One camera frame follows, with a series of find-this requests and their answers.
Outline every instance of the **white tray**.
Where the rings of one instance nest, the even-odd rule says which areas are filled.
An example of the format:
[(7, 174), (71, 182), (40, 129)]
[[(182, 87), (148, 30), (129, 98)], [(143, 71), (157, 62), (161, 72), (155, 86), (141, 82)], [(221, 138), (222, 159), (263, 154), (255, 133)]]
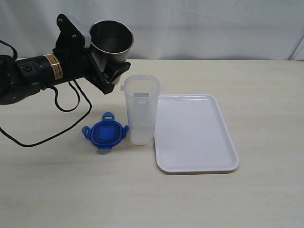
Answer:
[(169, 173), (233, 171), (238, 154), (216, 99), (208, 94), (160, 95), (156, 161)]

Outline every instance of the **metal cup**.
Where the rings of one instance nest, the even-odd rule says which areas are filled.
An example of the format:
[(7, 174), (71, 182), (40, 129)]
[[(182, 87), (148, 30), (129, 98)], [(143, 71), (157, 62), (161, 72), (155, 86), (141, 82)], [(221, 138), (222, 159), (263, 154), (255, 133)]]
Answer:
[(93, 58), (101, 71), (105, 65), (124, 63), (134, 42), (132, 32), (114, 20), (102, 20), (91, 26)]

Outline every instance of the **black cable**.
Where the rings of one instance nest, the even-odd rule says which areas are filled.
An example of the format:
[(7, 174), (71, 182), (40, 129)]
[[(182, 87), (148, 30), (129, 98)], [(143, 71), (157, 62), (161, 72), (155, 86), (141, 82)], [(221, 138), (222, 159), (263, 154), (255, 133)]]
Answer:
[(4, 42), (3, 40), (0, 40), (0, 43), (3, 44), (3, 45), (5, 45), (5, 46), (8, 46), (8, 47), (10, 47), (12, 49), (12, 51), (13, 51), (13, 57), (12, 57), (12, 59), (14, 61), (16, 61), (17, 58), (18, 58), (18, 53), (17, 53), (16, 49), (12, 45)]
[(68, 84), (69, 84), (69, 86), (75, 91), (75, 93), (76, 93), (76, 95), (77, 95), (77, 98), (78, 98), (78, 103), (77, 103), (77, 105), (76, 105), (74, 108), (68, 109), (68, 110), (63, 109), (63, 108), (60, 107), (59, 104), (58, 104), (58, 90), (57, 90), (57, 88), (54, 87), (54, 86), (49, 86), (49, 88), (52, 89), (52, 90), (54, 90), (54, 92), (55, 92), (55, 105), (56, 105), (56, 107), (57, 107), (60, 111), (62, 111), (62, 112), (64, 112), (64, 113), (69, 113), (69, 112), (75, 110), (75, 109), (79, 106), (79, 103), (80, 103), (80, 95), (79, 95), (78, 91), (77, 91), (76, 88), (71, 84), (71, 81), (69, 81)]
[(19, 146), (22, 146), (22, 147), (34, 147), (34, 146), (38, 146), (38, 145), (41, 145), (43, 143), (46, 143), (47, 141), (50, 141), (64, 133), (66, 133), (67, 131), (71, 130), (73, 127), (75, 127), (77, 124), (79, 124), (79, 122), (81, 122), (84, 118), (86, 118), (89, 113), (91, 112), (92, 110), (92, 103), (90, 102), (90, 100), (87, 98), (87, 96), (85, 95), (85, 93), (83, 92), (83, 90), (80, 88), (79, 84), (76, 82), (76, 80), (73, 80), (75, 85), (77, 86), (78, 90), (80, 91), (80, 93), (82, 94), (82, 96), (85, 98), (85, 100), (88, 102), (89, 104), (89, 110), (86, 112), (86, 114), (84, 114), (79, 120), (77, 120), (72, 126), (66, 128), (65, 130), (63, 130), (62, 132), (59, 132), (58, 134), (55, 134), (45, 140), (42, 140), (40, 142), (37, 142), (37, 143), (34, 143), (34, 144), (23, 144), (21, 142), (19, 142), (17, 139), (13, 138), (12, 136), (10, 136), (8, 133), (6, 133), (1, 127), (0, 127), (0, 132), (2, 134), (4, 134), (6, 137), (8, 137), (9, 139), (11, 139), (13, 142), (15, 142), (16, 144), (18, 144)]

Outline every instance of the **translucent tumbler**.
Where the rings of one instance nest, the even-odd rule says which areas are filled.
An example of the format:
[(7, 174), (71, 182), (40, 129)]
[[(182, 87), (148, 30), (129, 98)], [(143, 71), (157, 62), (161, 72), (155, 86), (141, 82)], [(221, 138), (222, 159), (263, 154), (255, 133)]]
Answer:
[(134, 75), (121, 87), (124, 91), (130, 141), (136, 145), (153, 142), (160, 82), (150, 75)]

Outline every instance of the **plastic cup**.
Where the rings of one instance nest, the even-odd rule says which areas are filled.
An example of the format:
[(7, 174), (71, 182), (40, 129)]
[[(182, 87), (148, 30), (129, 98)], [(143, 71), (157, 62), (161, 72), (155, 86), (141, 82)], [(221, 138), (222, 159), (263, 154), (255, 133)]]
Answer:
[(153, 142), (160, 82), (150, 75), (134, 75), (121, 88), (127, 105), (130, 141), (136, 145)]

